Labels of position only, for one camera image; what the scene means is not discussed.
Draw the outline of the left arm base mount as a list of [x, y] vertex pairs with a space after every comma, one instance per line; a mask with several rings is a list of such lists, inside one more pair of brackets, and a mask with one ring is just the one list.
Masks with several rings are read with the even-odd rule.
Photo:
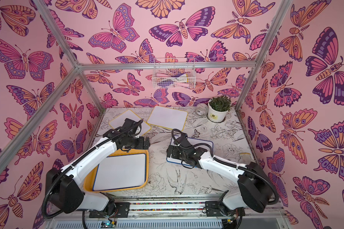
[[90, 211], [90, 218], [127, 218], [130, 211], [130, 202], [112, 202], [102, 211]]

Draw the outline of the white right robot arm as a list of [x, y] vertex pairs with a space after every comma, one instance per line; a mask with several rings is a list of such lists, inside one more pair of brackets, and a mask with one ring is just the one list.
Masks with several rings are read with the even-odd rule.
[[238, 191], [225, 191], [215, 206], [223, 216], [250, 208], [263, 213], [267, 205], [279, 202], [279, 194], [263, 169], [255, 162], [242, 164], [216, 156], [207, 143], [192, 145], [186, 133], [173, 129], [172, 144], [167, 156], [180, 161], [186, 169], [204, 169], [215, 172], [236, 183]]

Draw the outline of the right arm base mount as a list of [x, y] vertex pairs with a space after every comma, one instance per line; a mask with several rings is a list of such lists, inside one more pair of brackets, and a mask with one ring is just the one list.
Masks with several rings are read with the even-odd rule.
[[246, 204], [243, 201], [240, 192], [225, 191], [218, 200], [206, 201], [204, 203], [204, 212], [208, 217], [231, 217], [237, 218], [244, 215], [244, 207]]

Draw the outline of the clear tape roll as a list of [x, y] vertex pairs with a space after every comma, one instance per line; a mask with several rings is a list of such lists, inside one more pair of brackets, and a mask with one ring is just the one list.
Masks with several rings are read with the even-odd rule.
[[204, 103], [200, 103], [196, 106], [195, 108], [195, 113], [198, 115], [198, 116], [201, 116], [201, 117], [205, 117], [208, 113], [208, 105], [207, 104], [204, 104]]

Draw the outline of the yellow-framed whiteboard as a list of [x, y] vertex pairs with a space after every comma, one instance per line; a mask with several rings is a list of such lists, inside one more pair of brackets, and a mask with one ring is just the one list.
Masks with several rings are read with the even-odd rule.
[[[117, 127], [121, 127], [124, 124], [126, 118], [131, 119], [135, 122], [138, 122], [141, 120], [141, 117], [139, 117], [135, 112], [133, 112], [132, 110], [127, 110], [127, 111], [123, 112], [122, 114], [120, 114], [119, 116], [117, 116], [116, 118], [114, 118], [113, 120], [111, 120], [109, 122], [109, 125], [114, 129]], [[149, 126], [144, 121], [141, 124], [141, 131], [140, 131], [139, 136], [143, 136], [144, 134], [146, 134], [150, 130], [151, 130], [151, 126]]]
[[151, 115], [149, 116], [147, 123], [150, 125], [163, 127], [166, 129], [178, 129], [183, 130], [188, 112], [172, 109], [168, 107], [156, 106]]

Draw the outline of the potted green plant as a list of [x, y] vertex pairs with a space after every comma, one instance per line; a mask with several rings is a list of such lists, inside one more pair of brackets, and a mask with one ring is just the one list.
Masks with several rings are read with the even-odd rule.
[[228, 96], [222, 95], [213, 97], [208, 102], [207, 118], [211, 122], [221, 123], [231, 110], [231, 100]]

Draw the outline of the white knit work glove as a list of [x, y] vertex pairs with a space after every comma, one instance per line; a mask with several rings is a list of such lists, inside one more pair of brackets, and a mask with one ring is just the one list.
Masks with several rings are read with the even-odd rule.
[[254, 157], [250, 153], [239, 153], [240, 159], [238, 163], [241, 164], [250, 164], [251, 162], [255, 162]]

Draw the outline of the aluminium cage frame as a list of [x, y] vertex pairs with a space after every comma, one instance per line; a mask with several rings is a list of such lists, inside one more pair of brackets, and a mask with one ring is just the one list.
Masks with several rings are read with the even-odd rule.
[[[196, 58], [185, 58], [193, 51], [210, 50], [223, 44], [221, 61], [233, 62], [233, 53], [262, 51], [244, 38], [217, 38], [212, 33], [232, 21], [231, 1], [183, 1], [168, 17], [156, 18], [136, 1], [126, 1], [138, 34], [126, 41], [122, 52], [91, 46], [89, 39], [97, 33], [109, 35], [113, 15], [121, 1], [84, 1], [84, 8], [74, 12], [56, 1], [45, 1], [50, 12], [51, 30], [38, 8], [28, 1], [0, 1], [0, 40], [8, 59], [0, 61], [0, 155], [21, 128], [34, 119], [39, 109], [71, 70], [78, 65], [151, 64], [155, 69], [176, 75], [182, 66], [199, 67]], [[212, 7], [215, 15], [208, 33], [182, 46], [167, 46], [150, 35], [151, 27], [185, 20], [199, 9]], [[19, 147], [18, 153], [0, 173], [0, 228], [37, 229], [43, 225], [41, 207], [45, 193], [45, 175], [52, 165], [78, 157], [78, 153], [61, 153], [57, 142], [72, 143], [82, 130], [86, 146], [99, 120], [97, 102], [106, 108], [132, 106], [136, 100], [149, 99], [155, 92], [151, 69], [76, 71], [51, 110]], [[31, 170], [42, 166], [36, 187], [39, 195], [31, 198], [23, 185]]]

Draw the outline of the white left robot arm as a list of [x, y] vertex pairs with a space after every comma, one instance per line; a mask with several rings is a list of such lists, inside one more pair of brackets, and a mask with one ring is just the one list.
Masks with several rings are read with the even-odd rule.
[[102, 160], [120, 149], [148, 149], [148, 138], [140, 137], [143, 120], [126, 118], [123, 125], [110, 129], [88, 151], [60, 169], [51, 169], [46, 174], [45, 197], [41, 206], [44, 219], [61, 213], [74, 211], [97, 211], [102, 216], [112, 216], [116, 205], [109, 194], [83, 191], [87, 175]]

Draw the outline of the aluminium rail base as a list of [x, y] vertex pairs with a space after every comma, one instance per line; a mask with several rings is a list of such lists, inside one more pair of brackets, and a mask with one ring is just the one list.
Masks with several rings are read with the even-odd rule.
[[101, 229], [102, 221], [116, 222], [115, 229], [291, 229], [280, 204], [269, 205], [263, 213], [249, 208], [237, 218], [208, 217], [206, 201], [218, 194], [161, 197], [116, 197], [115, 202], [130, 202], [127, 218], [90, 218], [90, 211], [61, 214], [45, 222], [46, 229]]

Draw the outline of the green circuit board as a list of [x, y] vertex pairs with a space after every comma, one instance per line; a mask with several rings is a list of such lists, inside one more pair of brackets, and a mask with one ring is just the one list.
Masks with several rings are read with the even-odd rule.
[[116, 222], [114, 221], [102, 221], [101, 228], [102, 229], [114, 229], [116, 227]]

